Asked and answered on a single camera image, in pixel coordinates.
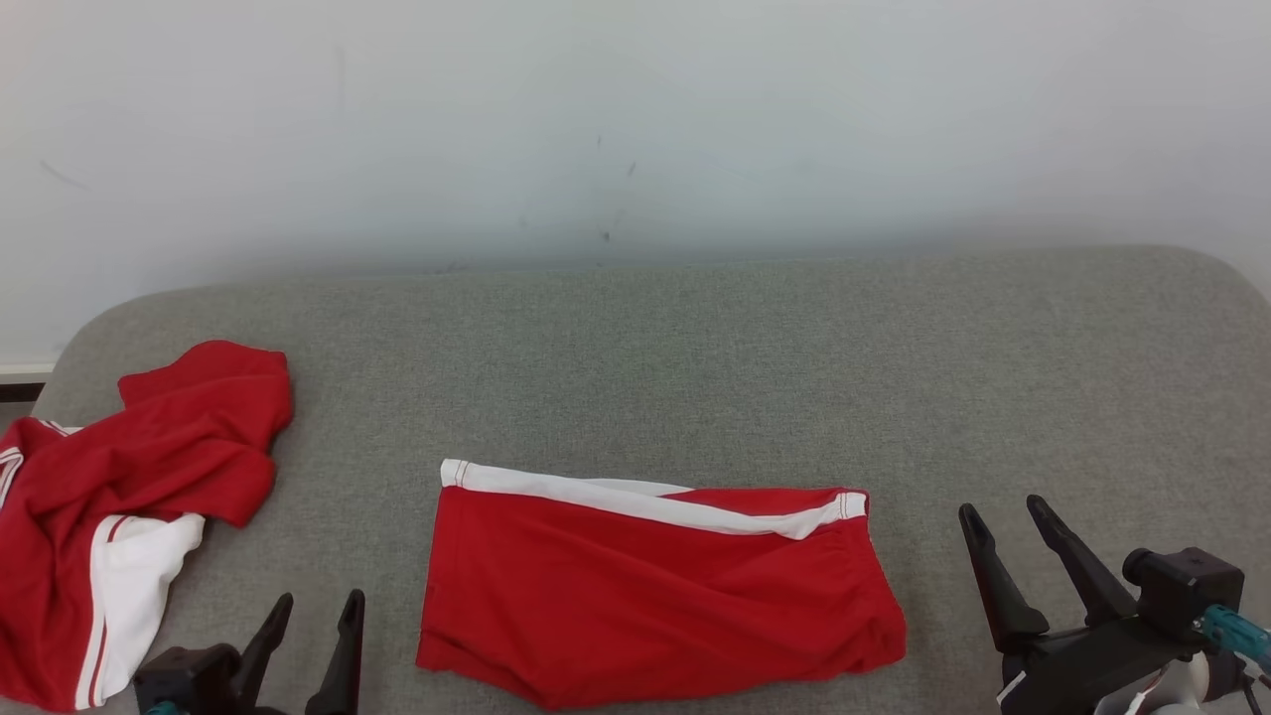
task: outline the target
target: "red fabric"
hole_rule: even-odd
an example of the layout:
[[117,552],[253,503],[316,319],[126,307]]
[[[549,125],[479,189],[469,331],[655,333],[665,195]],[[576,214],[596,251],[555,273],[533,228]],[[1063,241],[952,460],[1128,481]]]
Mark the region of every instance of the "red fabric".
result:
[[[698,490],[750,516],[844,490]],[[728,536],[522,495],[445,488],[416,663],[541,707],[690,698],[862,673],[905,655],[867,519],[802,541]]]
[[0,439],[0,456],[23,458],[0,503],[0,696],[75,709],[103,519],[197,513],[244,527],[273,486],[266,450],[291,420],[281,352],[205,342],[121,380],[119,395],[123,411],[70,437],[25,418]]

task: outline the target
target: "gray couch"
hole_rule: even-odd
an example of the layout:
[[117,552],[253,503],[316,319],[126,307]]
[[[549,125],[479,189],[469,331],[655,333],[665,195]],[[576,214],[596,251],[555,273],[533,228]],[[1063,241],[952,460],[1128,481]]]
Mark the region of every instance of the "gray couch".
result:
[[[1271,621],[1271,310],[1172,248],[216,286],[131,301],[75,337],[36,415],[83,425],[116,380],[224,337],[287,353],[296,418],[245,531],[210,527],[155,650],[244,645],[296,596],[262,702],[300,712],[350,589],[362,711],[534,707],[416,669],[437,467],[458,457],[690,486],[850,485],[909,655],[863,677],[611,712],[993,712],[1000,686],[957,507],[1032,605],[1080,603],[1024,511],[1045,495],[1113,570],[1195,545]],[[109,712],[135,712],[131,693]],[[1230,702],[1214,712],[1243,712]],[[27,712],[0,704],[0,714]]]

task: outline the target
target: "red shorts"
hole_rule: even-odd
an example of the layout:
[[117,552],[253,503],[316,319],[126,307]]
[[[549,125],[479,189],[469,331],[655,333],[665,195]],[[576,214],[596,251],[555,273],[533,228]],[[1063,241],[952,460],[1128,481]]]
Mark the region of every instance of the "red shorts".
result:
[[421,668],[554,710],[821,681],[905,655],[864,493],[454,460],[441,479]]

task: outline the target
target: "red and white clothing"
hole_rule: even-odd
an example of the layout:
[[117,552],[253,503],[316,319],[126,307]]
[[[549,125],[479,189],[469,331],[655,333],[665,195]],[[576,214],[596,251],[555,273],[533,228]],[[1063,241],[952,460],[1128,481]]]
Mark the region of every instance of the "red and white clothing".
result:
[[703,489],[441,466],[416,663],[541,707],[705,697],[900,660],[846,489]]
[[0,697],[70,711],[127,687],[203,517],[244,527],[273,486],[281,352],[205,342],[119,395],[84,429],[0,439]]

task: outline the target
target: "white wall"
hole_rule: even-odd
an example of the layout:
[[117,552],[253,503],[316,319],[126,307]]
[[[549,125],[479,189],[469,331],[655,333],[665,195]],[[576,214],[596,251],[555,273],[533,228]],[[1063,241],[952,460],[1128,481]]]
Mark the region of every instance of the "white wall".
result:
[[0,366],[231,278],[1268,229],[1266,0],[0,0]]

